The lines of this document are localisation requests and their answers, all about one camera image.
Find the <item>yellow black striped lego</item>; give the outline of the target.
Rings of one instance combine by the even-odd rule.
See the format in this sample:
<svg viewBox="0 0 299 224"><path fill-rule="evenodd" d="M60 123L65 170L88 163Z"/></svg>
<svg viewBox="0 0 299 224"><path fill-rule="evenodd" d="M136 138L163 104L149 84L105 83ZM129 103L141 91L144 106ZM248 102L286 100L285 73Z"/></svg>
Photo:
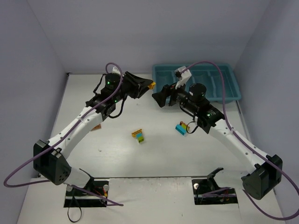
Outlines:
<svg viewBox="0 0 299 224"><path fill-rule="evenodd" d="M138 134L142 133L142 129L138 129L131 133L132 137L135 138Z"/></svg>

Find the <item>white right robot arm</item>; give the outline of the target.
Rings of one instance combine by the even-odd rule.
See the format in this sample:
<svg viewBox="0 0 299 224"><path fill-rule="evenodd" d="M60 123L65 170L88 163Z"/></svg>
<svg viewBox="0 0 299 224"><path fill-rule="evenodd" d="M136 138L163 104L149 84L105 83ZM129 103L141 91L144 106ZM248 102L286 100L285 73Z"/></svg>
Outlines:
<svg viewBox="0 0 299 224"><path fill-rule="evenodd" d="M175 84L165 85L160 92L152 94L160 107L178 104L183 112L192 117L196 128L201 128L223 145L246 167L247 174L241 177L246 193L261 200L281 182L283 161L278 155L270 156L255 147L228 126L224 114L206 99L206 87L195 83L185 91L185 87Z"/></svg>

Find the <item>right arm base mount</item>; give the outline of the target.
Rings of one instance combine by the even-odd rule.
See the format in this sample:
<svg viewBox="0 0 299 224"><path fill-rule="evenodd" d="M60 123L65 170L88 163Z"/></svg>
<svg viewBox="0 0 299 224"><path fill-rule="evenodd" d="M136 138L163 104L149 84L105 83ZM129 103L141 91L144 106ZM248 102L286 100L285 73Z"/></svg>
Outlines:
<svg viewBox="0 0 299 224"><path fill-rule="evenodd" d="M231 187L219 187L214 179L223 170L224 168L217 168L203 179L192 179L195 205L238 204L235 189Z"/></svg>

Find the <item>lime green small lego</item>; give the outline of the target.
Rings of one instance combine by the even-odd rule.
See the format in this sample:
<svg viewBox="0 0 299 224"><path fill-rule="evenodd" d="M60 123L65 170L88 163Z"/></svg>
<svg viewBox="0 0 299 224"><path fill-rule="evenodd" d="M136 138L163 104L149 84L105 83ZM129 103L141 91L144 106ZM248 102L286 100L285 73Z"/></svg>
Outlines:
<svg viewBox="0 0 299 224"><path fill-rule="evenodd" d="M142 143L144 141L144 137L143 136L137 137L137 140L138 140L138 143Z"/></svg>

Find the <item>brown lego brick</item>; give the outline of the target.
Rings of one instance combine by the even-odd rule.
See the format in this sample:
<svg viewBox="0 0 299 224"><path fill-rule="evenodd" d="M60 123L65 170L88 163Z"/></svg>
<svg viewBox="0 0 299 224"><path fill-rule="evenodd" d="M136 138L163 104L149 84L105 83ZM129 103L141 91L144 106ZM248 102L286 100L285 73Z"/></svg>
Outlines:
<svg viewBox="0 0 299 224"><path fill-rule="evenodd" d="M99 129L101 129L101 125L100 125L100 124L97 125L97 126L95 126L95 127L92 129L92 131L99 130Z"/></svg>

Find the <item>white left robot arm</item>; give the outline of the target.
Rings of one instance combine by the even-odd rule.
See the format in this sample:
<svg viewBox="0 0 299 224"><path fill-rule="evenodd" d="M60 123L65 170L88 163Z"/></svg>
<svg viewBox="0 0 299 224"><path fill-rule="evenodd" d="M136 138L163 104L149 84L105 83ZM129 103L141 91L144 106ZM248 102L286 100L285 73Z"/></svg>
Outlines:
<svg viewBox="0 0 299 224"><path fill-rule="evenodd" d="M131 97L140 98L155 84L151 79L135 76L129 72L120 75L104 75L105 85L86 101L79 115L60 133L47 141L39 140L33 147L34 169L55 185L68 184L87 188L92 177L83 170L72 168L67 162L76 145L115 110L116 103Z"/></svg>

